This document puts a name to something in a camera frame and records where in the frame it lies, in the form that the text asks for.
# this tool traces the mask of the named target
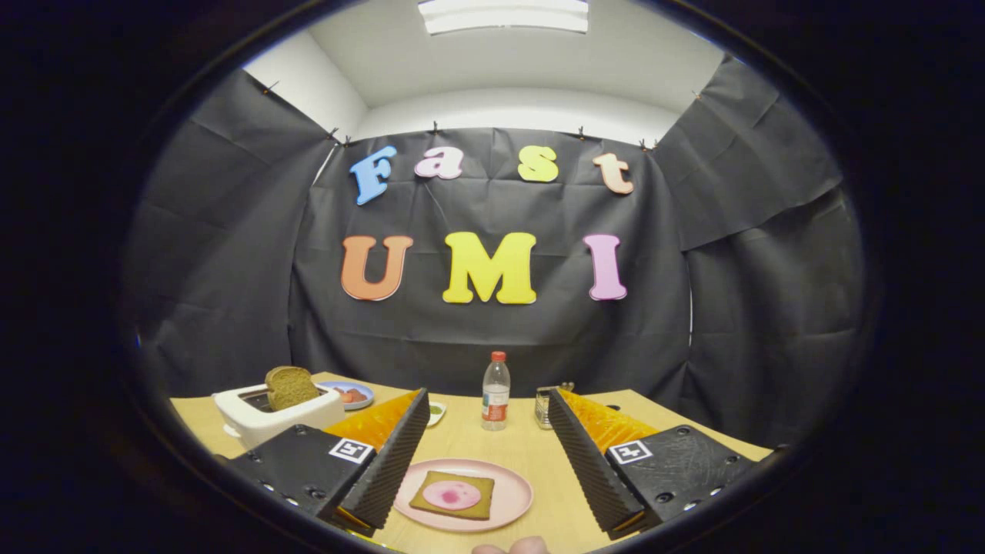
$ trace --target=bread slice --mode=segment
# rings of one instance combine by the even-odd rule
[[[479,492],[482,493],[483,498],[479,501],[479,504],[466,508],[465,510],[446,510],[444,508],[439,508],[438,506],[435,506],[425,500],[424,495],[424,490],[427,488],[427,485],[437,481],[462,481],[463,483],[468,483],[479,489]],[[455,475],[454,473],[445,473],[443,471],[429,471],[427,473],[427,477],[425,477],[425,482],[422,483],[421,488],[418,489],[418,494],[414,495],[414,500],[411,501],[411,508],[424,510],[425,512],[433,512],[435,514],[442,514],[444,516],[452,516],[453,518],[477,519],[485,521],[490,518],[490,507],[493,505],[493,485],[495,485],[495,479],[490,479],[488,477],[466,477],[464,475]]]
[[[274,368],[267,374],[264,382],[267,383],[270,409],[275,412],[318,397],[318,389],[311,382],[311,374],[305,368]]]

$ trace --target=letter i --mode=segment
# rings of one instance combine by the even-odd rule
[[[592,251],[592,266],[595,269],[595,286],[588,291],[588,296],[597,301],[625,298],[626,290],[623,283],[620,283],[619,267],[616,265],[619,237],[589,235],[582,240]]]

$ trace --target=white toaster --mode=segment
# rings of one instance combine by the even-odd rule
[[[226,433],[252,450],[293,425],[325,429],[345,419],[339,391],[318,384],[315,387],[320,393],[317,398],[276,412],[270,409],[266,384],[216,392],[212,397],[226,421]]]

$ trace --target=water bottle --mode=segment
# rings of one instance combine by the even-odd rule
[[[493,352],[492,362],[483,378],[483,429],[501,431],[506,428],[506,406],[509,404],[509,369],[506,354]]]

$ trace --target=letter f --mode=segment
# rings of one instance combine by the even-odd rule
[[[386,191],[386,183],[381,182],[380,179],[390,176],[390,162],[386,158],[392,158],[396,155],[397,149],[387,146],[375,154],[370,154],[362,161],[356,162],[349,168],[349,173],[356,175],[356,185],[360,188],[360,195],[356,198],[358,206],[362,206]]]

